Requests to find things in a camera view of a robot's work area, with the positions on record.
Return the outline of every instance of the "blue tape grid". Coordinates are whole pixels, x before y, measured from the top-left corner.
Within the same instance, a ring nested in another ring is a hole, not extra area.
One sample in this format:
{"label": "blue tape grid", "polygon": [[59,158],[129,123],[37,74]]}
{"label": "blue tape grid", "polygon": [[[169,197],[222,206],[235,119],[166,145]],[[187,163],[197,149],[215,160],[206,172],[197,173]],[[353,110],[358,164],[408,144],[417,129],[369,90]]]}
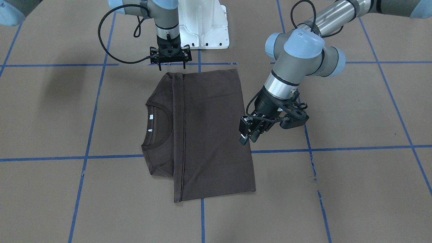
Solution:
{"label": "blue tape grid", "polygon": [[397,107],[396,101],[395,101],[395,99],[394,99],[394,97],[393,97],[393,93],[391,92],[390,86],[388,85],[387,78],[385,77],[385,75],[384,75],[384,71],[382,70],[382,67],[381,67],[381,63],[378,61],[378,57],[377,57],[377,55],[376,55],[376,53],[375,53],[375,49],[374,49],[374,47],[373,47],[373,45],[372,45],[371,39],[369,38],[369,35],[368,35],[367,31],[366,31],[365,25],[363,24],[362,18],[359,18],[359,21],[360,21],[360,24],[362,25],[363,31],[364,31],[364,33],[365,33],[365,35],[366,35],[366,38],[367,38],[368,42],[369,42],[369,45],[370,45],[371,50],[372,50],[372,53],[373,53],[373,55],[374,55],[374,57],[375,57],[375,60],[376,60],[376,62],[377,62],[377,64],[378,64],[378,67],[379,67],[379,70],[380,70],[380,72],[381,72],[382,78],[384,79],[384,83],[385,83],[385,85],[386,85],[386,87],[387,87],[388,94],[390,95],[391,101],[393,102],[394,108],[396,109],[397,115],[399,116],[399,120],[400,120],[400,122],[402,123],[403,130],[405,131],[405,135],[406,135],[407,138],[408,138],[408,141],[409,141],[409,143],[410,143],[410,147],[411,147],[411,149],[413,150],[414,156],[415,156],[415,158],[416,158],[416,160],[417,160],[417,164],[419,165],[420,171],[421,171],[421,173],[422,173],[422,175],[423,175],[423,178],[424,178],[424,180],[425,180],[425,182],[426,182],[426,185],[427,185],[427,187],[428,187],[428,189],[429,189],[429,193],[430,193],[430,195],[432,196],[432,188],[431,188],[431,185],[430,185],[429,180],[428,180],[428,178],[427,178],[427,176],[426,176],[426,173],[425,173],[425,171],[424,171],[424,169],[423,169],[423,165],[422,165],[422,163],[420,162],[420,159],[419,159],[419,157],[418,157],[418,155],[417,155],[416,148],[414,147],[413,142],[411,141],[410,134],[408,133],[408,129],[407,129],[407,127],[405,126],[405,123],[404,123],[404,121],[403,121],[403,119],[402,119],[402,115],[400,114],[399,108]]}
{"label": "blue tape grid", "polygon": [[7,60],[9,59],[10,53],[12,52],[13,45],[15,45],[16,38],[18,37],[19,31],[21,30],[22,24],[18,26],[16,30],[15,36],[13,37],[12,44],[10,44],[9,50],[7,52],[6,58],[4,59],[3,65],[0,69],[0,77],[3,74],[4,68],[6,67]]}
{"label": "blue tape grid", "polygon": [[[280,21],[282,24],[282,30],[283,33],[285,33],[285,27],[283,24],[283,18],[282,18],[282,13],[281,13],[281,8],[280,8],[280,4],[279,4],[279,0],[276,0],[277,2],[277,6],[278,6],[278,11],[279,11],[279,15],[280,15]],[[307,131],[307,127],[305,125],[305,136],[306,136],[306,140],[308,143],[308,149],[290,149],[290,150],[254,150],[252,151],[252,153],[296,153],[296,152],[309,152],[310,156],[311,156],[311,163],[312,163],[312,168],[313,168],[313,172],[314,172],[314,176],[316,176],[316,171],[314,169],[314,165],[313,165],[313,154],[312,152],[315,151],[347,151],[347,150],[384,150],[384,149],[407,149],[407,148],[411,148],[414,156],[417,160],[417,163],[419,165],[419,168],[422,172],[423,178],[429,188],[429,191],[432,195],[432,189],[429,183],[429,180],[424,172],[423,166],[417,156],[416,153],[416,148],[432,148],[432,144],[424,144],[424,145],[413,145],[411,138],[409,136],[408,130],[403,122],[402,116],[399,112],[399,109],[396,105],[396,102],[394,100],[393,94],[390,90],[390,87],[388,85],[387,79],[384,75],[384,72],[381,68],[381,64],[430,64],[432,63],[432,61],[379,61],[375,50],[372,46],[372,43],[370,41],[370,38],[367,34],[367,31],[364,27],[364,24],[362,22],[362,20],[359,18],[360,23],[362,25],[363,31],[367,37],[367,40],[369,42],[369,45],[372,49],[372,53],[374,54],[375,60],[376,61],[348,61],[346,62],[347,64],[377,64],[381,75],[383,76],[384,82],[386,84],[386,87],[389,91],[389,95],[391,96],[393,105],[395,106],[395,109],[398,113],[399,119],[402,123],[402,126],[405,130],[406,136],[408,138],[408,141],[410,143],[410,145],[407,146],[379,146],[379,147],[339,147],[339,148],[311,148],[310,145],[310,141],[308,138],[308,131]],[[109,39],[108,39],[108,47],[110,45],[111,42],[111,37],[112,37],[112,31],[114,28],[114,22],[115,22],[115,13],[113,16],[113,20],[112,20],[112,24],[111,24],[111,30],[110,30],[110,35],[109,35]],[[35,158],[3,158],[0,159],[0,162],[12,162],[12,161],[40,161],[40,160],[81,160],[84,159],[84,163],[83,163],[83,169],[82,169],[82,174],[81,174],[81,178],[80,178],[80,183],[79,183],[79,189],[78,189],[78,194],[77,194],[77,200],[76,200],[76,205],[75,205],[75,210],[74,210],[74,214],[73,214],[73,220],[72,220],[72,224],[71,224],[71,229],[70,229],[70,235],[69,235],[69,243],[72,242],[72,236],[73,236],[73,230],[75,227],[75,222],[76,222],[76,215],[78,212],[78,206],[79,206],[79,199],[80,199],[80,195],[81,195],[81,190],[82,190],[82,186],[83,186],[83,180],[84,180],[84,172],[86,169],[86,162],[88,159],[108,159],[108,158],[134,158],[134,157],[143,157],[142,154],[125,154],[125,155],[102,155],[102,156],[90,156],[89,155],[89,148],[90,148],[90,144],[91,144],[91,139],[92,139],[92,133],[93,133],[93,128],[94,128],[94,123],[95,123],[95,118],[96,118],[96,113],[97,113],[97,104],[98,104],[98,98],[100,95],[100,89],[102,86],[102,82],[103,82],[103,77],[104,77],[104,73],[105,73],[105,67],[106,66],[118,66],[119,64],[107,64],[107,58],[108,55],[105,55],[105,60],[103,64],[23,64],[23,65],[7,65],[7,61],[10,57],[11,51],[13,49],[13,46],[16,42],[16,39],[18,37],[18,34],[20,32],[21,29],[21,25],[18,27],[16,34],[13,38],[12,44],[8,50],[7,56],[4,60],[3,65],[1,65],[1,69],[0,69],[0,77],[3,74],[3,71],[6,67],[85,67],[85,66],[102,66],[102,74],[101,74],[101,79],[99,82],[99,88],[98,88],[98,94],[96,97],[96,103],[95,103],[95,109],[93,112],[93,118],[92,118],[92,124],[91,124],[91,128],[90,128],[90,132],[89,132],[89,140],[88,140],[88,144],[87,144],[87,149],[86,149],[86,155],[85,156],[71,156],[71,157],[35,157]],[[201,66],[202,65],[236,65],[237,63],[233,62],[233,63],[202,63],[201,62],[201,51],[198,50],[198,63],[187,63],[186,65],[198,65],[198,71],[201,72]],[[182,65],[181,63],[173,63],[173,64],[164,64],[164,65]],[[328,237],[328,241],[329,243],[331,243],[331,236],[330,236],[330,230],[328,227],[328,222],[327,222],[327,216],[325,214],[325,208],[323,205],[323,200],[322,200],[322,195],[321,193],[318,191],[318,197],[319,197],[319,201],[320,201],[320,205],[321,205],[321,210],[322,210],[322,214],[323,214],[323,219],[324,219],[324,224],[326,227],[326,231],[327,231],[327,237]],[[201,199],[201,239],[202,239],[202,243],[205,243],[205,210],[204,210],[204,199]]]}
{"label": "blue tape grid", "polygon": [[[301,152],[324,152],[324,151],[353,151],[353,150],[386,150],[386,149],[408,149],[411,145],[401,146],[376,146],[376,147],[336,147],[336,148],[312,148],[312,149],[280,149],[280,150],[252,150],[251,153],[301,153]],[[413,145],[414,148],[432,148],[432,144]],[[64,157],[29,157],[29,158],[3,158],[0,162],[20,161],[44,161],[44,160],[89,160],[94,159],[118,159],[118,158],[139,158],[140,154],[119,154],[119,155],[88,155],[88,156],[64,156]]]}
{"label": "blue tape grid", "polygon": [[[116,13],[114,13],[114,15],[112,17],[111,29],[110,29],[109,38],[108,38],[108,44],[107,44],[107,49],[108,50],[109,50],[109,46],[110,46],[110,43],[111,43],[112,32],[113,32],[113,29],[114,29],[115,17],[116,17]],[[104,65],[103,65],[102,73],[101,73],[101,79],[99,81],[98,94],[96,95],[95,109],[93,111],[92,124],[90,126],[89,141],[87,143],[86,155],[84,157],[83,169],[81,171],[81,179],[79,181],[78,193],[76,195],[75,210],[73,212],[72,224],[70,226],[70,233],[69,233],[68,243],[72,243],[73,231],[75,229],[76,215],[78,214],[79,200],[81,198],[81,190],[83,188],[83,183],[84,183],[84,172],[86,171],[86,167],[87,167],[87,160],[88,160],[88,157],[89,157],[90,144],[92,142],[93,128],[95,126],[96,113],[97,113],[97,110],[98,110],[98,100],[99,100],[99,96],[101,94],[101,87],[102,87],[102,82],[103,82],[103,79],[104,79],[104,74],[105,74],[105,68],[106,68],[107,60],[108,60],[108,54],[105,54]]]}

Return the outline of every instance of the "blue tape line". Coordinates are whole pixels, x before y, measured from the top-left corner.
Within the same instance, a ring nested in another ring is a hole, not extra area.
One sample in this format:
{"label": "blue tape line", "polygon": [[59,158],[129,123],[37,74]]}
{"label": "blue tape line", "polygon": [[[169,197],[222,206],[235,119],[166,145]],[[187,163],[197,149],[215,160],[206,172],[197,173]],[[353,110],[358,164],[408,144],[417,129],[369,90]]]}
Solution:
{"label": "blue tape line", "polygon": [[42,160],[82,160],[85,156],[67,156],[67,157],[40,157],[40,158],[8,158],[0,159],[0,162],[13,162],[13,161],[42,161]]}
{"label": "blue tape line", "polygon": [[327,232],[328,243],[331,243],[330,229],[328,227],[327,216],[326,216],[324,205],[323,205],[323,199],[322,199],[320,191],[317,191],[317,192],[318,192],[318,198],[320,199],[321,212],[323,213],[323,218],[324,218],[325,230]]}
{"label": "blue tape line", "polygon": [[378,57],[377,57],[377,55],[376,55],[376,53],[375,53],[375,49],[374,49],[374,47],[372,46],[371,39],[369,38],[369,35],[368,35],[367,31],[366,31],[366,28],[365,28],[365,25],[363,24],[362,19],[359,18],[359,20],[360,20],[360,24],[362,25],[363,31],[365,32],[366,38],[367,38],[367,40],[368,40],[368,42],[369,42],[369,45],[371,46],[372,53],[373,53],[374,56],[375,56],[375,60],[376,60],[377,63],[378,63],[378,67],[379,67],[379,70],[380,70],[380,72],[381,72],[382,78],[384,79],[385,86],[387,87],[387,91],[388,91],[388,93],[389,93],[389,95],[390,95],[390,97],[391,97],[391,101],[393,102],[393,105],[394,105],[394,107],[395,107],[395,109],[396,109],[397,115],[399,116],[399,120],[400,120],[400,122],[402,123],[403,130],[405,131],[405,134],[406,134],[406,136],[407,136],[407,138],[408,138],[408,141],[409,141],[409,143],[410,143],[410,145],[411,145],[411,148],[412,148],[412,150],[413,150],[414,156],[415,156],[415,158],[416,158],[416,160],[417,160],[417,164],[419,165],[420,171],[421,171],[421,173],[422,173],[422,175],[423,175],[423,178],[424,178],[424,180],[425,180],[425,182],[426,182],[426,185],[427,185],[427,187],[428,187],[428,189],[429,189],[429,193],[430,193],[431,196],[432,196],[432,188],[431,188],[431,185],[430,185],[429,180],[428,180],[428,178],[427,178],[427,176],[426,176],[426,173],[425,173],[425,171],[424,171],[424,169],[423,169],[422,163],[420,162],[420,159],[419,159],[419,157],[417,156],[416,149],[415,149],[415,147],[414,147],[414,145],[413,145],[413,142],[412,142],[412,140],[411,140],[410,134],[408,133],[407,127],[405,126],[405,123],[404,123],[404,121],[403,121],[403,119],[402,119],[402,115],[400,114],[400,111],[399,111],[399,109],[398,109],[398,107],[397,107],[396,101],[395,101],[395,99],[394,99],[394,97],[393,97],[393,93],[392,93],[391,90],[390,90],[390,86],[388,85],[387,78],[386,78],[385,75],[384,75],[384,71],[382,70],[381,64],[380,64],[379,61],[378,61]]}
{"label": "blue tape line", "polygon": [[93,64],[18,64],[6,65],[5,67],[93,67],[93,66],[118,66],[118,63],[93,63]]}
{"label": "blue tape line", "polygon": [[[432,148],[432,144],[414,145],[414,148]],[[325,151],[353,151],[353,150],[385,150],[385,149],[407,149],[410,145],[401,146],[376,146],[376,147],[336,147],[336,148],[313,148],[312,152]],[[252,150],[251,153],[298,153],[309,152],[309,149],[284,149],[284,150]],[[34,158],[4,158],[0,162],[13,161],[39,161],[39,160],[83,160],[83,159],[116,159],[116,158],[139,158],[142,154],[119,154],[119,155],[89,155],[69,157],[34,157]]]}
{"label": "blue tape line", "polygon": [[198,73],[201,72],[201,49],[198,49]]}
{"label": "blue tape line", "polygon": [[375,146],[375,147],[336,147],[336,148],[313,148],[312,151],[353,151],[353,150],[383,150],[411,148],[410,145],[401,146]]}
{"label": "blue tape line", "polygon": [[144,157],[143,154],[121,154],[121,155],[96,155],[87,156],[89,160],[91,159],[118,159],[118,158],[140,158]]}
{"label": "blue tape line", "polygon": [[432,187],[431,187],[431,184],[429,183],[428,177],[426,176],[425,170],[423,169],[423,165],[420,162],[419,156],[417,155],[417,152],[416,152],[416,149],[414,148],[414,146],[412,147],[412,150],[413,150],[414,156],[415,156],[415,158],[417,160],[417,164],[419,165],[420,171],[422,172],[423,178],[425,179],[426,185],[428,186],[429,193],[432,196]]}
{"label": "blue tape line", "polygon": [[432,147],[432,144],[427,144],[427,145],[414,145],[414,148],[428,148],[428,147]]}
{"label": "blue tape line", "polygon": [[309,149],[252,150],[251,153],[297,153],[308,152]]}
{"label": "blue tape line", "polygon": [[9,59],[10,53],[12,52],[13,45],[15,45],[15,41],[16,41],[16,38],[18,37],[19,31],[21,30],[21,26],[22,26],[22,24],[20,24],[18,26],[18,29],[16,30],[15,36],[13,37],[12,43],[10,44],[9,51],[7,52],[6,58],[4,59],[3,65],[0,69],[0,77],[3,74],[3,70],[6,66],[7,60]]}
{"label": "blue tape line", "polygon": [[379,63],[384,63],[384,64],[424,64],[424,63],[432,63],[432,61],[380,61]]}
{"label": "blue tape line", "polygon": [[377,64],[376,61],[348,61],[346,64]]}
{"label": "blue tape line", "polygon": [[75,229],[76,215],[78,214],[79,200],[81,199],[81,190],[83,189],[84,171],[86,170],[86,167],[87,159],[84,159],[83,169],[81,170],[81,177],[79,179],[78,194],[76,195],[75,209],[73,211],[72,225],[70,226],[68,243],[72,243],[73,230]]}
{"label": "blue tape line", "polygon": [[[109,33],[107,50],[109,50],[109,46],[110,46],[110,43],[111,43],[111,37],[112,37],[113,30],[114,30],[115,16],[116,16],[116,13],[114,13],[114,15],[112,17],[111,30],[110,30],[110,33]],[[95,126],[96,113],[97,113],[97,110],[98,110],[98,100],[99,100],[99,95],[101,94],[101,87],[102,87],[102,82],[103,82],[103,79],[104,79],[105,67],[106,67],[106,64],[107,64],[107,60],[108,60],[108,54],[105,54],[104,66],[102,68],[101,79],[99,81],[98,94],[96,95],[95,109],[93,111],[92,124],[90,126],[89,141],[87,143],[87,148],[86,148],[86,157],[89,155],[90,144],[92,142],[93,128]],[[78,214],[79,200],[81,198],[81,190],[83,188],[84,172],[86,171],[86,167],[87,167],[87,158],[84,159],[83,169],[81,171],[81,179],[79,180],[78,194],[76,196],[75,210],[73,212],[72,224],[70,226],[70,233],[69,233],[69,241],[68,241],[68,243],[72,243],[73,231],[75,229],[76,215]]]}
{"label": "blue tape line", "polygon": [[311,141],[309,140],[308,127],[306,126],[306,124],[304,124],[303,126],[305,127],[305,136],[306,136],[306,142],[308,143],[308,150],[309,150],[309,157],[311,159],[312,171],[314,173],[314,177],[316,177],[317,176],[317,171],[315,169],[314,155],[312,153]]}
{"label": "blue tape line", "polygon": [[276,0],[276,2],[277,2],[277,10],[279,11],[280,23],[282,24],[282,32],[285,34],[285,25],[283,24],[283,18],[282,18],[282,12],[280,11],[279,0]]}
{"label": "blue tape line", "polygon": [[204,199],[201,198],[201,243],[206,243],[206,227],[204,215]]}

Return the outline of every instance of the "light blue joint cover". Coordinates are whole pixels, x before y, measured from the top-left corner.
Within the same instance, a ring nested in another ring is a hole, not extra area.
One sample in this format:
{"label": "light blue joint cover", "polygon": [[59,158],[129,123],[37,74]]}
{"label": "light blue joint cover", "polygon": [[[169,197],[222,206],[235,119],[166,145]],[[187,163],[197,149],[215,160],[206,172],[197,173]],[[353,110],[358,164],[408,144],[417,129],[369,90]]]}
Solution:
{"label": "light blue joint cover", "polygon": [[17,26],[24,22],[24,14],[12,4],[0,0],[0,24],[5,26]]}
{"label": "light blue joint cover", "polygon": [[173,10],[178,7],[178,0],[153,0],[153,2],[164,9]]}
{"label": "light blue joint cover", "polygon": [[432,0],[421,0],[411,13],[412,19],[427,19],[432,16]]}
{"label": "light blue joint cover", "polygon": [[337,60],[337,64],[336,64],[336,68],[334,69],[334,71],[327,77],[333,77],[336,76],[338,74],[340,74],[342,72],[342,70],[345,68],[345,63],[346,63],[346,56],[345,53],[340,50],[339,48],[333,47],[336,49],[338,55],[339,55],[339,59]]}
{"label": "light blue joint cover", "polygon": [[[123,0],[108,0],[108,5],[111,9],[123,5]],[[116,10],[117,13],[126,14],[124,8]]]}
{"label": "light blue joint cover", "polygon": [[314,58],[321,54],[324,44],[324,40],[318,35],[303,29],[295,29],[283,45],[283,49],[296,58]]}
{"label": "light blue joint cover", "polygon": [[274,44],[276,42],[277,37],[280,35],[281,33],[273,33],[269,36],[269,38],[267,38],[266,40],[266,53],[267,56],[273,58],[274,60],[276,60],[275,56],[274,56]]}

